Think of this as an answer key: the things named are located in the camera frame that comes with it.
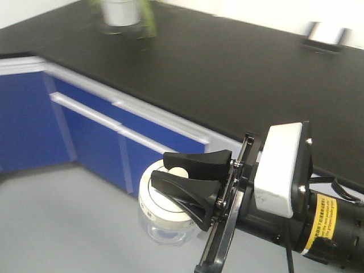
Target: blue drawer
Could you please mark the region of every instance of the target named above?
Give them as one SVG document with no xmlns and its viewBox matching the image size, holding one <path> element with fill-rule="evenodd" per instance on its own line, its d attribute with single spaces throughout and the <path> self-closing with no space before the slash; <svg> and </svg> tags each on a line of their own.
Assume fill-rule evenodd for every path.
<svg viewBox="0 0 364 273">
<path fill-rule="evenodd" d="M 205 152 L 205 144 L 188 138 L 157 123 L 148 121 L 121 108 L 114 108 L 114 118 L 124 126 L 145 135 L 173 150 L 186 153 Z"/>
<path fill-rule="evenodd" d="M 72 84 L 69 84 L 63 80 L 59 80 L 58 78 L 53 77 L 53 80 L 56 86 L 56 90 L 58 92 L 88 107 L 91 107 L 92 109 L 104 115 L 112 117 L 114 113 L 113 108 L 115 106 L 113 106 L 109 101 L 104 100 L 103 98 L 100 98 L 98 96 L 95 96 L 94 94 L 91 94 L 87 91 L 84 91 L 83 89 L 76 87 Z"/>
</svg>

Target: gray floor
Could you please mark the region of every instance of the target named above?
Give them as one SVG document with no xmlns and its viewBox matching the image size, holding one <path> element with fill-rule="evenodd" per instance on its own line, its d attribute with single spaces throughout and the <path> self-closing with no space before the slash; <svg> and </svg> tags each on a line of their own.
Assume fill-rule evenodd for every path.
<svg viewBox="0 0 364 273">
<path fill-rule="evenodd" d="M 193 272 L 207 234 L 154 243 L 137 201 L 78 164 L 0 176 L 1 273 Z M 342 272 L 294 254 L 296 273 Z M 235 232 L 223 272 L 287 272 L 285 252 Z"/>
</svg>

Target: blue cabinet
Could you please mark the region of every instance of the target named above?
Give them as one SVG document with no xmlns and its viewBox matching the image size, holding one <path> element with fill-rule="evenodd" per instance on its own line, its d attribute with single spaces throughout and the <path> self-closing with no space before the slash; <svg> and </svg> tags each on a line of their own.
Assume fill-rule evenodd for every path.
<svg viewBox="0 0 364 273">
<path fill-rule="evenodd" d="M 113 105 L 110 101 L 100 98 L 82 88 L 68 82 L 53 78 L 56 90 L 67 97 L 78 101 L 108 117 L 122 123 L 126 127 L 178 152 L 205 152 L 205 143 L 191 139 L 153 121 L 140 117 L 128 110 Z"/>
<path fill-rule="evenodd" d="M 131 185 L 125 181 L 122 155 L 125 148 L 116 126 L 105 126 L 102 115 L 82 105 L 78 105 L 80 108 L 76 111 L 72 105 L 68 107 L 62 109 L 78 162 L 124 191 L 131 192 Z"/>
<path fill-rule="evenodd" d="M 43 72 L 0 76 L 0 172 L 69 162 Z"/>
</svg>

